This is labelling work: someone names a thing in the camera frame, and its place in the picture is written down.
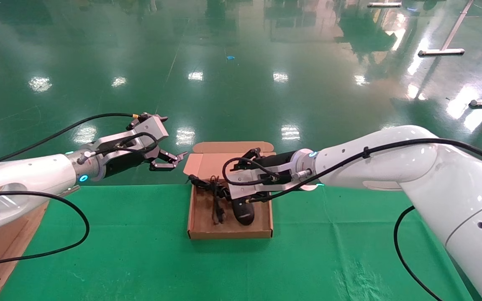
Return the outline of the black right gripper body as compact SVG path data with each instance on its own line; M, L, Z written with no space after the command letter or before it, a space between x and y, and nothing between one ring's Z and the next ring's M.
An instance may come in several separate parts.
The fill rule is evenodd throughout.
M263 153L259 153L256 155L256 157L253 159L253 162L256 162L256 166L254 166L254 169L266 169L270 170L272 166L280 166L283 164L287 164L291 161L294 153L296 151L292 152L286 152L286 153L280 153L277 155L271 155L271 156L264 156Z

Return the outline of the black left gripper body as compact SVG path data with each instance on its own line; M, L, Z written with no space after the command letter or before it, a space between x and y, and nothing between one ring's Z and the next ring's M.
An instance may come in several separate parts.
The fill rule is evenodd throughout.
M135 168L143 163L151 163L157 158L160 150L161 148L158 145L155 147L134 150L115 147L105 148L103 149L104 157L117 151L126 152L126 154L115 156L114 158L107 160L104 164L105 175L103 175L103 178L106 179L107 177L122 173L123 171Z

